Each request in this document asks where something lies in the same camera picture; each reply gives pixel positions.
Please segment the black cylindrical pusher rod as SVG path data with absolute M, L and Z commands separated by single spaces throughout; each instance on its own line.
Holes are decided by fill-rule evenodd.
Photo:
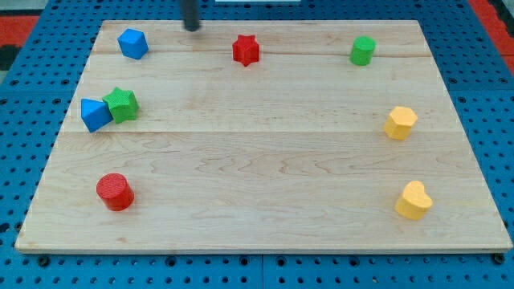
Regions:
M 194 32 L 200 28 L 198 0 L 179 0 L 183 26 L 187 31 Z

